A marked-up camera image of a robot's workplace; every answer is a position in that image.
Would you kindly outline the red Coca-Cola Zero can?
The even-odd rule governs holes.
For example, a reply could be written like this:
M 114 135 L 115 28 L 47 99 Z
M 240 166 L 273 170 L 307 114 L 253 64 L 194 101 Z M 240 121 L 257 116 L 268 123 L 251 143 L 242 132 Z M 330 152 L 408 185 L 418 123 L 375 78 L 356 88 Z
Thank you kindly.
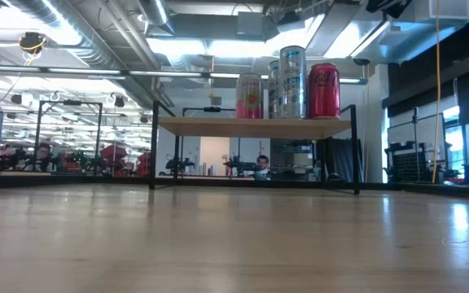
M 340 73 L 332 63 L 311 67 L 308 77 L 310 119 L 340 118 Z

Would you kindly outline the tall white Arctic can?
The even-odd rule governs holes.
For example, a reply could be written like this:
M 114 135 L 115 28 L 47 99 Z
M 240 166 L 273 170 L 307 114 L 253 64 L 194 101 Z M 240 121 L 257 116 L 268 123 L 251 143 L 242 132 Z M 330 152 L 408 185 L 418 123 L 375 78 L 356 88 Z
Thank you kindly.
M 279 101 L 278 117 L 283 119 L 306 119 L 307 67 L 305 49 L 286 46 L 279 52 Z
M 269 118 L 278 117 L 278 101 L 279 101 L 279 61 L 270 62 L 268 66 L 268 98 L 269 98 Z

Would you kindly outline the pink and white can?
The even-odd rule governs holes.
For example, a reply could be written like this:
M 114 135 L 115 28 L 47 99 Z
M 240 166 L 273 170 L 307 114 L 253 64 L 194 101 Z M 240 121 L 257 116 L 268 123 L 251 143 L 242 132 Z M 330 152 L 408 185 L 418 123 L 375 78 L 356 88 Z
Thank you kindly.
M 242 73 L 236 85 L 236 115 L 243 119 L 264 118 L 264 96 L 261 76 Z

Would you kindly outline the black tripod stand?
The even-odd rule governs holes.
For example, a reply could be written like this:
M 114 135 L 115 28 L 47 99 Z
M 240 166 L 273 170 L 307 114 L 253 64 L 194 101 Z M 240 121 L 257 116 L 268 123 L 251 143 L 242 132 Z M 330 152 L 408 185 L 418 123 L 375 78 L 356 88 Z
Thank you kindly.
M 395 142 L 415 141 L 424 143 L 427 147 L 427 159 L 431 171 L 431 181 L 439 183 L 443 179 L 442 173 L 448 167 L 448 155 L 445 142 L 444 117 L 438 115 L 419 117 L 414 115 L 411 120 L 387 129 L 387 147 Z

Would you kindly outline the black pegboard cart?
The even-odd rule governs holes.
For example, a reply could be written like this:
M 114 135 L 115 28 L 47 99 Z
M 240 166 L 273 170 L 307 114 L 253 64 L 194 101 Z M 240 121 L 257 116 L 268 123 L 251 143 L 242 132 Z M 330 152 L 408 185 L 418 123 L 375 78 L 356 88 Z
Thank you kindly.
M 431 171 L 427 159 L 427 147 L 415 141 L 395 142 L 384 150 L 388 183 L 430 182 Z

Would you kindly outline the black fabric panel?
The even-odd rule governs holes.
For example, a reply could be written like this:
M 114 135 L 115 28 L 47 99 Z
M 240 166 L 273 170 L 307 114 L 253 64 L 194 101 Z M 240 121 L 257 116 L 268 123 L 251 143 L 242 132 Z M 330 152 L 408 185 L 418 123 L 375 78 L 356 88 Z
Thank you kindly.
M 353 182 L 353 142 L 350 138 L 317 141 L 316 163 L 328 182 Z

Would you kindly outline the grey cabinet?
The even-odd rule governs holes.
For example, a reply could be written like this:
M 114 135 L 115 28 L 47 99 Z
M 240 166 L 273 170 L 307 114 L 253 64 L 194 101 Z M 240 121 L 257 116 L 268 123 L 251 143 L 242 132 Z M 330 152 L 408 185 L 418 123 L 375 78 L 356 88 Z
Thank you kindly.
M 313 147 L 310 140 L 270 140 L 271 181 L 313 181 Z

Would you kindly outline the person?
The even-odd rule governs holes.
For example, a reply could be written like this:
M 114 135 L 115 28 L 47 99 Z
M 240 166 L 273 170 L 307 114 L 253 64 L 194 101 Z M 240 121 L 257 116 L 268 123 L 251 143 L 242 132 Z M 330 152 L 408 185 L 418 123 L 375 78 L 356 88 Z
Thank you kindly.
M 54 170 L 54 162 L 51 148 L 48 143 L 42 142 L 37 148 L 37 155 L 35 160 L 28 160 L 25 163 L 25 171 L 40 171 L 51 172 Z
M 256 181 L 269 181 L 270 180 L 270 168 L 269 158 L 266 155 L 259 155 L 256 160 L 257 167 L 253 173 L 253 177 Z

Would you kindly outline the long ceiling light bar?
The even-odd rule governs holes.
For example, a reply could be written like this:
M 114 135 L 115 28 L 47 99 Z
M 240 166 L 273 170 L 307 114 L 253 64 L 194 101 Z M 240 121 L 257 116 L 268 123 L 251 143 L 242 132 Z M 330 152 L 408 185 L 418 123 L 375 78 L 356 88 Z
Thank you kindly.
M 129 69 L 95 69 L 95 68 L 48 68 L 34 66 L 0 65 L 0 75 L 28 74 L 84 76 L 96 78 L 120 79 L 123 77 L 171 77 L 171 78 L 203 78 L 203 79 L 238 79 L 238 73 L 226 72 L 175 72 L 161 70 L 129 70 Z

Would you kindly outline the red fabric cover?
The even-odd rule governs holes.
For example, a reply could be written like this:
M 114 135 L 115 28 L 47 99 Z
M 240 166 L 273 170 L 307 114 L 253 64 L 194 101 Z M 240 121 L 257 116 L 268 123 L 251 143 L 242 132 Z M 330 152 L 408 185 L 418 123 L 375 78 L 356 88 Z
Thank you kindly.
M 100 151 L 100 157 L 103 163 L 103 171 L 105 174 L 113 177 L 126 176 L 126 162 L 127 156 L 125 148 L 115 145 L 110 145 Z

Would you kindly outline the wooden shelf with black frame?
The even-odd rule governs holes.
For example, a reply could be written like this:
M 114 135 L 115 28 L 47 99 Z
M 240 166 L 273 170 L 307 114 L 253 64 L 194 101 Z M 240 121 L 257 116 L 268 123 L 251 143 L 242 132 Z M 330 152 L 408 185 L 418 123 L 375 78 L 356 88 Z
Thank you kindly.
M 354 104 L 344 108 L 349 120 L 280 120 L 242 118 L 194 118 L 175 116 L 164 104 L 152 105 L 151 159 L 156 161 L 156 135 L 163 128 L 175 135 L 219 138 L 286 138 L 322 140 L 345 130 L 351 131 L 353 181 L 349 188 L 360 194 L 361 165 L 357 141 L 357 109 Z

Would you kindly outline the black metal rig frame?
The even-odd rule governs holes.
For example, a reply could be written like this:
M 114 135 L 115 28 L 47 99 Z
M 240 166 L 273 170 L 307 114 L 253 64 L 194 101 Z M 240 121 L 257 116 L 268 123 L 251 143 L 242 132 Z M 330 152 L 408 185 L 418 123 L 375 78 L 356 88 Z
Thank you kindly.
M 184 107 L 182 115 L 186 117 L 233 118 L 235 109 L 222 107 Z M 225 176 L 224 163 L 229 159 L 230 139 L 219 137 L 182 137 L 181 157 L 195 163 L 193 174 L 203 176 Z
M 103 104 L 65 99 L 41 101 L 37 110 L 36 159 L 40 143 L 50 145 L 56 175 L 96 176 L 103 171 L 100 157 Z

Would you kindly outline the black aluminium table frame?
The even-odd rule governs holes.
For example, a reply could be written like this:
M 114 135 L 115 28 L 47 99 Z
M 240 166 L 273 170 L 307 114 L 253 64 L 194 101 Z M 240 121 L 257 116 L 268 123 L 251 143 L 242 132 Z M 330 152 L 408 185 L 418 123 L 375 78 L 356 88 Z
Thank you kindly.
M 153 189 L 164 186 L 202 187 L 251 187 L 349 190 L 357 195 L 362 190 L 408 191 L 421 194 L 439 195 L 469 199 L 469 186 L 446 186 L 419 183 L 352 183 L 352 182 L 305 182 L 305 181 L 251 181 L 230 179 L 177 179 L 156 178 L 150 181 L 145 177 L 86 177 L 73 175 L 50 176 L 0 176 L 0 189 L 33 186 L 76 185 L 76 184 L 118 184 L 149 186 Z

